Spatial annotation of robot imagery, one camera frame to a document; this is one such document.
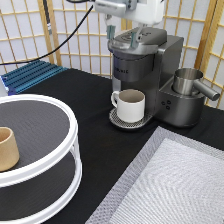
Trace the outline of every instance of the metal pitcher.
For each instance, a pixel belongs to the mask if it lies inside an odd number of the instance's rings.
[[[194,89],[198,90],[212,101],[216,101],[220,94],[200,81],[203,73],[194,68],[181,68],[174,75],[173,90],[181,95],[192,96]]]

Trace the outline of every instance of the paper screen wall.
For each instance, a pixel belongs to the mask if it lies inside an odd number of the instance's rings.
[[[0,63],[33,59],[51,51],[46,29],[42,0],[1,0]],[[43,60],[54,63],[52,56]],[[0,75],[20,66],[0,66]]]
[[[74,31],[90,6],[91,3],[71,4],[66,0],[48,0],[55,46],[61,44]],[[116,30],[121,30],[121,19],[114,18],[114,23]],[[112,62],[107,49],[103,14],[92,10],[78,32],[57,54],[60,54],[57,55],[58,64],[61,63],[62,66],[110,76]]]
[[[217,3],[201,70],[205,74],[204,83],[221,93],[218,101],[206,103],[224,110],[224,0]]]
[[[210,0],[165,0],[163,21],[153,26],[184,38],[180,68],[195,65],[209,3]]]

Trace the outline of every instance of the beige mug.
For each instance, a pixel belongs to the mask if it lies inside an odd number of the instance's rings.
[[[13,167],[19,161],[19,150],[13,131],[0,127],[0,172]]]

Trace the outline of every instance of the coffee maker base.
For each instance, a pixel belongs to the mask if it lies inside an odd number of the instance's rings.
[[[149,113],[145,113],[145,116],[138,122],[135,123],[127,123],[122,121],[117,116],[117,108],[114,108],[109,113],[110,122],[117,128],[125,130],[125,131],[136,131],[140,128],[143,128],[149,121],[152,119],[152,115]]]

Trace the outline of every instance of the coffee maker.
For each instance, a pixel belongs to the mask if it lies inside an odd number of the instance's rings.
[[[205,95],[194,90],[183,95],[173,89],[184,39],[167,35],[166,30],[144,27],[138,45],[131,47],[133,34],[138,30],[132,29],[109,40],[108,49],[113,54],[113,91],[143,92],[145,117],[138,124],[125,124],[113,109],[110,121],[127,130],[142,127],[151,118],[181,128],[194,126],[200,120]]]

